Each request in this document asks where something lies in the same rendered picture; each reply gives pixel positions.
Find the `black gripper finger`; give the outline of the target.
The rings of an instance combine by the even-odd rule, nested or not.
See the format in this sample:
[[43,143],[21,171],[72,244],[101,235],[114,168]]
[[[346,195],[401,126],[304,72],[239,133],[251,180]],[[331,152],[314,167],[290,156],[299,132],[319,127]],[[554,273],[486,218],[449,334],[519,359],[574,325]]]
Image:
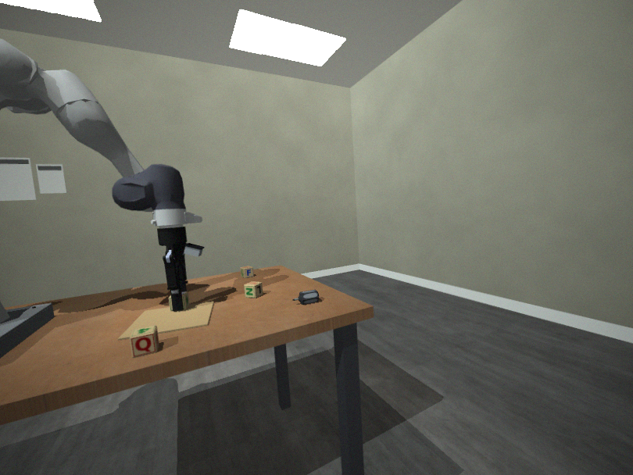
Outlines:
[[184,250],[179,250],[179,251],[181,251],[181,264],[179,265],[180,286],[181,286],[181,292],[185,292],[185,291],[187,291],[186,290],[186,284],[188,283],[188,281],[187,281],[187,276],[186,276],[185,259],[183,258],[184,257],[184,254],[183,254]]
[[181,264],[181,251],[177,251],[177,263],[174,261],[174,257],[171,250],[165,253],[163,261],[166,271],[167,290],[170,290],[173,311],[183,310],[183,301],[180,286],[180,274],[179,265]]

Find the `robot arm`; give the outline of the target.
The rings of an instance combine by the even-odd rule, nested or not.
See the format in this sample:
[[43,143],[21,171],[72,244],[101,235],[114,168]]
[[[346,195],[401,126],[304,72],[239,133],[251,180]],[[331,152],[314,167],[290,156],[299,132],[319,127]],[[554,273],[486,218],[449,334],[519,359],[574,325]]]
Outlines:
[[5,107],[13,113],[53,111],[77,141],[111,161],[123,177],[112,188],[113,200],[121,208],[153,210],[151,224],[159,229],[202,222],[201,216],[186,212],[180,172],[163,164],[144,170],[96,97],[74,73],[43,70],[0,39],[0,110]]

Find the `beige square mat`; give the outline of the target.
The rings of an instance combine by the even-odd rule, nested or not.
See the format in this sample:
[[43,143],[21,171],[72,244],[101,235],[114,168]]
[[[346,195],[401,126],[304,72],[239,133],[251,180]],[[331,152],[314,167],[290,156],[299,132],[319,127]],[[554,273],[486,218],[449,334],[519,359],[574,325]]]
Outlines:
[[157,326],[158,334],[208,326],[214,301],[189,304],[186,309],[170,311],[170,307],[144,311],[117,339],[129,339],[133,330]]

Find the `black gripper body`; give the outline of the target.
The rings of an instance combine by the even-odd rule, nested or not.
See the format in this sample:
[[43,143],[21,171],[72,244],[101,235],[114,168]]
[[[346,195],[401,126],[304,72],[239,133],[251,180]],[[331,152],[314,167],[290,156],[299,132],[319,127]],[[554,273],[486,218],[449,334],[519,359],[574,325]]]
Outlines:
[[169,250],[177,263],[177,251],[181,250],[180,245],[187,242],[185,227],[161,228],[157,229],[159,245],[166,246],[166,254]]

